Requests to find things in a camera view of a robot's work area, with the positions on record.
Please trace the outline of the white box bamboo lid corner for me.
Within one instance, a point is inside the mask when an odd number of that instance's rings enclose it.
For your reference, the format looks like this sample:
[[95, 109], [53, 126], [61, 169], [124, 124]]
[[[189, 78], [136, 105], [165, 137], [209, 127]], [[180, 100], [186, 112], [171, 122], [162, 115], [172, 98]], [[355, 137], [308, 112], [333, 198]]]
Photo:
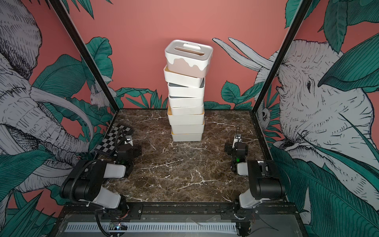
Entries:
[[173, 116], [170, 109], [168, 108], [168, 119], [170, 125], [197, 125], [204, 123], [204, 114], [200, 115], [184, 115], [184, 116]]

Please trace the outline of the large white box bamboo lid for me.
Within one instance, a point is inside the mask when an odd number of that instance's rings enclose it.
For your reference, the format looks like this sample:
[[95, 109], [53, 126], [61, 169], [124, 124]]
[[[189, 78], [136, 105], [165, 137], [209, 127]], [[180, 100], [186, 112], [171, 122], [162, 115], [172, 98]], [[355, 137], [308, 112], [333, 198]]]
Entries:
[[204, 125], [172, 125], [171, 128], [173, 134], [200, 134], [204, 132]]

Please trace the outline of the white box grey lid back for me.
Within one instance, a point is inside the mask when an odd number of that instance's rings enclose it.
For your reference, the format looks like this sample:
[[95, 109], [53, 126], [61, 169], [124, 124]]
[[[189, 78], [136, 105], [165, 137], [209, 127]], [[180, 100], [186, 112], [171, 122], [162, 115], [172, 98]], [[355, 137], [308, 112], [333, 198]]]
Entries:
[[203, 105], [203, 97], [175, 97], [169, 96], [171, 107], [199, 107]]

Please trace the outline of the white box grey lid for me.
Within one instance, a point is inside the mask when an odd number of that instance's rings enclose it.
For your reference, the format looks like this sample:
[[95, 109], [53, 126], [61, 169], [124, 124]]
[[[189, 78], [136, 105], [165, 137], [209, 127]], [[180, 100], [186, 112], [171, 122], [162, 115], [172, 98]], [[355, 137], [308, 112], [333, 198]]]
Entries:
[[172, 97], [189, 97], [201, 98], [204, 97], [205, 81], [202, 82], [200, 87], [185, 87], [177, 84], [168, 83], [168, 92]]
[[175, 97], [169, 96], [171, 107], [199, 107], [203, 105], [203, 97]]

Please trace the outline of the white box grey lid front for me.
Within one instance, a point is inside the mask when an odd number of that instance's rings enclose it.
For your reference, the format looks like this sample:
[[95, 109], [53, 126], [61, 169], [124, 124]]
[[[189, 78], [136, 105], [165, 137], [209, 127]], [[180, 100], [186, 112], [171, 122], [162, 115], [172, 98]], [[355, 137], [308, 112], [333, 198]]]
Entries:
[[201, 98], [204, 97], [205, 81], [202, 82], [200, 87], [185, 87], [177, 84], [168, 83], [168, 92], [172, 97], [189, 97]]

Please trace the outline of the small white box bamboo lid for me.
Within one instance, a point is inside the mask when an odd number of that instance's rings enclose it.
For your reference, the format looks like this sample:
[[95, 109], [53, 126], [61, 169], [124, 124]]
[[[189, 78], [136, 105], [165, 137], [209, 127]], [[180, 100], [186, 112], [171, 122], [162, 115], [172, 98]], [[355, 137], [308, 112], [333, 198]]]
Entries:
[[165, 66], [163, 72], [164, 72], [165, 81], [167, 83], [172, 83], [175, 85], [200, 88], [202, 87], [202, 84], [204, 82], [204, 78], [195, 78], [195, 77], [190, 77], [190, 76], [174, 73], [170, 71], [167, 66]]

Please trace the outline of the pink white drip tissue box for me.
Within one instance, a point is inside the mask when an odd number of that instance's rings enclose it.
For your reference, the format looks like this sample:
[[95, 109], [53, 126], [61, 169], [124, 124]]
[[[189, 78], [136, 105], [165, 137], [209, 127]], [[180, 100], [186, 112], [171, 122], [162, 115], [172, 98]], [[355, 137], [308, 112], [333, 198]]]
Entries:
[[213, 47], [176, 39], [164, 52], [168, 70], [194, 78], [205, 78], [210, 69]]

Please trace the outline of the narrow white box bamboo lid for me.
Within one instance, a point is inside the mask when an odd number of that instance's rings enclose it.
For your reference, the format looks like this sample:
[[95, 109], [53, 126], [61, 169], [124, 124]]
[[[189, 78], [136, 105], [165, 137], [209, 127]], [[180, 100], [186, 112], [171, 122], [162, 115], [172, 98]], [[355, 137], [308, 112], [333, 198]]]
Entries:
[[169, 106], [171, 114], [173, 116], [184, 116], [184, 115], [200, 115], [204, 112], [204, 105], [193, 106], [193, 107], [171, 107]]

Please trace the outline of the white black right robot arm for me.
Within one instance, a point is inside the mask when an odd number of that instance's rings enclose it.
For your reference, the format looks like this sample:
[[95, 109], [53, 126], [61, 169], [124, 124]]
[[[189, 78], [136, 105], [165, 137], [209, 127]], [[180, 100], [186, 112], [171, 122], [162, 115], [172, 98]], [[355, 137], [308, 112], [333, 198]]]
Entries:
[[265, 201], [281, 199], [286, 195], [279, 170], [272, 161], [247, 160], [248, 146], [240, 141], [226, 143], [224, 150], [232, 157], [232, 172], [248, 177], [249, 188], [239, 195], [239, 207], [253, 209]]

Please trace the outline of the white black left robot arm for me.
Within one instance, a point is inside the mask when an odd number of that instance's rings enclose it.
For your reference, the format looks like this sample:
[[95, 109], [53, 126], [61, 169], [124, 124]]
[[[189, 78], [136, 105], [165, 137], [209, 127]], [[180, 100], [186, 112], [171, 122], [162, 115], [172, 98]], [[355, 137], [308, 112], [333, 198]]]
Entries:
[[123, 144], [118, 148], [115, 163], [103, 160], [79, 161], [60, 187], [60, 197], [71, 203], [84, 202], [107, 209], [118, 208], [121, 195], [104, 188], [103, 180], [129, 177], [134, 160], [140, 155], [140, 145]]

